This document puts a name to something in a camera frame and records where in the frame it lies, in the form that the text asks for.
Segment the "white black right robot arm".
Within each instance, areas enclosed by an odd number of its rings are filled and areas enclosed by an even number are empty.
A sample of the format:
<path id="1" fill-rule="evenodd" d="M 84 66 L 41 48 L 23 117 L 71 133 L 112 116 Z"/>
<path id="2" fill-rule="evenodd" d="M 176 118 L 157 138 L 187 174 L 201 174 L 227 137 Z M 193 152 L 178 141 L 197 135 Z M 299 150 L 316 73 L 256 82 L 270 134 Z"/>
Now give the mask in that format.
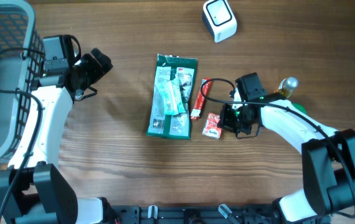
<path id="1" fill-rule="evenodd" d="M 303 188 L 275 202 L 280 222 L 345 216 L 349 207 L 355 218 L 355 130 L 325 126 L 278 93 L 224 102 L 219 127 L 250 134 L 253 124 L 277 133 L 301 154 Z"/>

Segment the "yellow Vim liquid bottle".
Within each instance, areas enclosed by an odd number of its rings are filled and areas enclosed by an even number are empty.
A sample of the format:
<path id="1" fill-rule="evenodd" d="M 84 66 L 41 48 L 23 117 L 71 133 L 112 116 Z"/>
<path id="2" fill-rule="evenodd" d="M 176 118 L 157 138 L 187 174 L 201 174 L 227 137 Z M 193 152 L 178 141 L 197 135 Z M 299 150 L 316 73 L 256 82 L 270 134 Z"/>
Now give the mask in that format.
<path id="1" fill-rule="evenodd" d="M 286 98 L 291 97 L 291 95 L 298 88 L 299 81 L 296 77 L 288 77 L 281 81 L 276 92 L 280 93 Z"/>

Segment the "red tissue pack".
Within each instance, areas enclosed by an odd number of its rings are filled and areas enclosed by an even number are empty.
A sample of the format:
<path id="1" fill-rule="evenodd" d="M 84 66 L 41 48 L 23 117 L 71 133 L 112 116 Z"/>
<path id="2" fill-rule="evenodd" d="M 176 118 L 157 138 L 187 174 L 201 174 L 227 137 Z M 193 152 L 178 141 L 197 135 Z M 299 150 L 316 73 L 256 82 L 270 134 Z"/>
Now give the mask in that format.
<path id="1" fill-rule="evenodd" d="M 202 134 L 209 138 L 219 139 L 222 135 L 222 128 L 217 125 L 220 121 L 220 116 L 214 113 L 209 113 L 204 125 Z"/>

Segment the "green 3M gloves packet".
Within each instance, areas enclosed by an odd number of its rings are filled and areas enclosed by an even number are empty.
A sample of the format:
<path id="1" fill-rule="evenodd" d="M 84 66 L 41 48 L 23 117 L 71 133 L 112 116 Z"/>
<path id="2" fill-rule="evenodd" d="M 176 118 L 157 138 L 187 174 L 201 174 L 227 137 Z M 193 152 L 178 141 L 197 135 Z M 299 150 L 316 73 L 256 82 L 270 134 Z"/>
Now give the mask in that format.
<path id="1" fill-rule="evenodd" d="M 191 138 L 189 100 L 196 74 L 196 58 L 157 55 L 148 136 Z"/>

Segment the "light green wipes pack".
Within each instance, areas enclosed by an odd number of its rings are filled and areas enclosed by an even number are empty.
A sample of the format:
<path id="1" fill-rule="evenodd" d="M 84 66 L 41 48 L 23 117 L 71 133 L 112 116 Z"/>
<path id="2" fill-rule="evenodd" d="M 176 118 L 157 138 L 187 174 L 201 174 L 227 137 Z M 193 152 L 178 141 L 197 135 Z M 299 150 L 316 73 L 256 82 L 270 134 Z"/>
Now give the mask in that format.
<path id="1" fill-rule="evenodd" d="M 165 115 L 175 116 L 186 112 L 178 78 L 157 83 L 156 88 L 163 100 Z"/>

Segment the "green lid jar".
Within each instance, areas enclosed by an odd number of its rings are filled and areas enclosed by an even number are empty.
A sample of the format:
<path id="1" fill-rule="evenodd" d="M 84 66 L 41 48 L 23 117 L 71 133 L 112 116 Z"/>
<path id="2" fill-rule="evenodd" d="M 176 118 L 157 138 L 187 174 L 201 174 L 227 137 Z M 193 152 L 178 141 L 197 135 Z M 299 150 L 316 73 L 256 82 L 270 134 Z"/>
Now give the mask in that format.
<path id="1" fill-rule="evenodd" d="M 299 103 L 292 103 L 292 105 L 293 105 L 297 110 L 301 111 L 301 112 L 304 113 L 304 114 L 307 114 L 307 111 L 306 111 L 305 107 L 302 106 L 301 104 L 299 104 Z"/>

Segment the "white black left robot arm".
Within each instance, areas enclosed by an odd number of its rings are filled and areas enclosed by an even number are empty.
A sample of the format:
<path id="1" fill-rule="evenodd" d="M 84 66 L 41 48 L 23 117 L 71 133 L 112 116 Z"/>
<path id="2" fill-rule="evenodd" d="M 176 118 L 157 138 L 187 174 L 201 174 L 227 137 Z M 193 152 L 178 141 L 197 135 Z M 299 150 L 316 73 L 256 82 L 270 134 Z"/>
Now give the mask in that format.
<path id="1" fill-rule="evenodd" d="M 27 123 L 17 151 L 0 170 L 0 221 L 7 223 L 117 223 L 105 197 L 78 198 L 58 169 L 64 124 L 75 100 L 113 65 L 98 48 L 89 54 L 46 50 L 31 91 Z"/>

